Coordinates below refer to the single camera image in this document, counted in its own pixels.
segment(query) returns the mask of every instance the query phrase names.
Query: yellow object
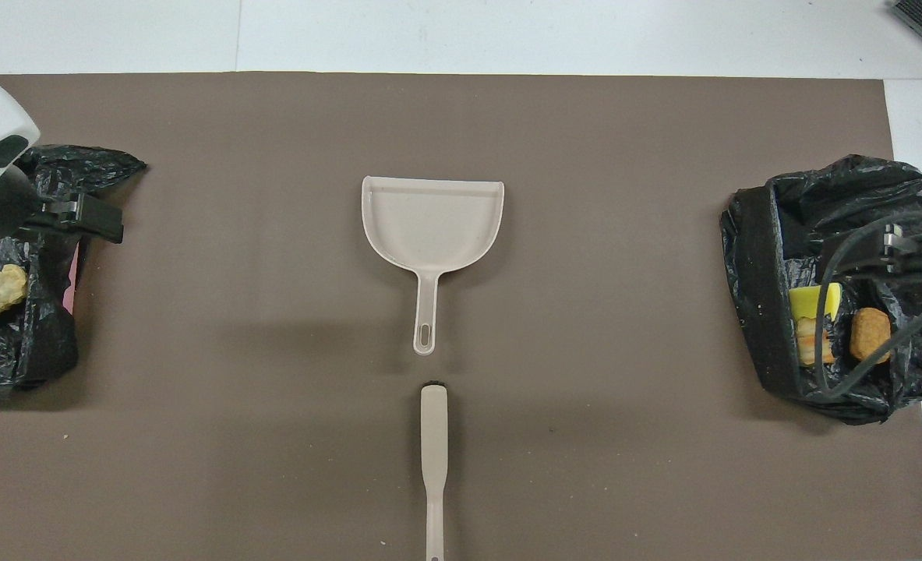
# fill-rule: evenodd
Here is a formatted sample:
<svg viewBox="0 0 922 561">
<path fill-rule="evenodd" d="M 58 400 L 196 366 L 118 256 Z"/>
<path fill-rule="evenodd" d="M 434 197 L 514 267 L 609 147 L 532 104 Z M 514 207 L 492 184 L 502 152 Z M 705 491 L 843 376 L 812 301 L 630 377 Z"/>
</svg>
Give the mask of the yellow object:
<svg viewBox="0 0 922 561">
<path fill-rule="evenodd" d="M 818 298 L 821 297 L 821 287 L 792 288 L 790 291 L 790 312 L 793 313 L 794 322 L 800 317 L 817 319 Z M 825 302 L 825 316 L 832 320 L 838 315 L 838 306 L 842 303 L 842 285 L 831 283 L 828 285 L 828 297 Z"/>
</svg>

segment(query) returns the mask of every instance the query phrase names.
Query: brown table mat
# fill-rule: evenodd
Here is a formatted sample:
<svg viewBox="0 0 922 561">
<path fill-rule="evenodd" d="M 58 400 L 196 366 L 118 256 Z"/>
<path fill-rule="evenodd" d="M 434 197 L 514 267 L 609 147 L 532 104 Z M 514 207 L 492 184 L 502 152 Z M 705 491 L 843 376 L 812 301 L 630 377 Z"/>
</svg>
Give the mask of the brown table mat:
<svg viewBox="0 0 922 561">
<path fill-rule="evenodd" d="M 94 245 L 80 366 L 0 404 L 0 559 L 421 559 L 430 379 L 451 561 L 922 557 L 919 408 L 848 427 L 761 390 L 717 228 L 735 189 L 891 157 L 881 83 L 0 83 L 44 143 L 151 166 Z M 429 358 L 364 175 L 506 182 Z"/>
</svg>

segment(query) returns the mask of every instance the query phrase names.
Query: dustpan pan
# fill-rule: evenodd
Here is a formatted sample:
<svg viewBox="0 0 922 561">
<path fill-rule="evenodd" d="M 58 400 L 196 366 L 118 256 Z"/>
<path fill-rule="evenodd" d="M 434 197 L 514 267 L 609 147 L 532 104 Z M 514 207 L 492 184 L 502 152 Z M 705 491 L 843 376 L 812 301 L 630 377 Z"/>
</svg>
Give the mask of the dustpan pan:
<svg viewBox="0 0 922 561">
<path fill-rule="evenodd" d="M 364 178 L 364 233 L 378 255 L 419 279 L 413 348 L 436 346 L 436 284 L 481 259 L 503 219 L 501 182 Z"/>
</svg>

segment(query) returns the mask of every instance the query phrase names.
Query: black plastic bag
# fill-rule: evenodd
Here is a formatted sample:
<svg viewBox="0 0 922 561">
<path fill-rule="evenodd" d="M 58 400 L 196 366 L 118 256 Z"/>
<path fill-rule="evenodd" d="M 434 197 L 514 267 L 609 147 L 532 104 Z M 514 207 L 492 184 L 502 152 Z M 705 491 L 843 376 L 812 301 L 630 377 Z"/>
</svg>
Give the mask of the black plastic bag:
<svg viewBox="0 0 922 561">
<path fill-rule="evenodd" d="M 837 399 L 825 398 L 813 367 L 800 366 L 788 290 L 817 284 L 821 240 L 907 210 L 922 210 L 922 174 L 876 157 L 848 156 L 823 170 L 777 175 L 732 196 L 721 216 L 724 265 L 739 324 L 765 390 L 848 424 L 884 422 L 922 399 L 922 331 L 891 360 Z M 922 233 L 922 224 L 905 234 Z M 857 360 L 849 355 L 850 315 L 877 308 L 900 327 L 922 313 L 922 283 L 851 280 L 830 326 L 834 386 Z"/>
<path fill-rule="evenodd" d="M 44 199 L 102 196 L 146 164 L 129 153 L 84 146 L 33 146 L 16 161 Z M 27 271 L 27 298 L 0 315 L 0 395 L 57 379 L 76 366 L 76 330 L 62 308 L 80 235 L 0 239 L 0 269 Z M 80 252 L 80 262 L 86 253 Z"/>
</svg>

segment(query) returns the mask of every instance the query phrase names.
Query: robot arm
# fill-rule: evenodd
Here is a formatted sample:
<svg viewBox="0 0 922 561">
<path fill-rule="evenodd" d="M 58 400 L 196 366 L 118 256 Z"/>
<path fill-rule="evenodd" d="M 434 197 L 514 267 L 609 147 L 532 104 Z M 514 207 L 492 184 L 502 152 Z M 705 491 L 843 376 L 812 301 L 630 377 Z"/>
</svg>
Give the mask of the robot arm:
<svg viewBox="0 0 922 561">
<path fill-rule="evenodd" d="M 46 201 L 14 166 L 40 132 L 18 102 L 0 87 L 0 238 L 17 231 L 98 235 L 122 241 L 122 212 L 93 196 Z"/>
</svg>

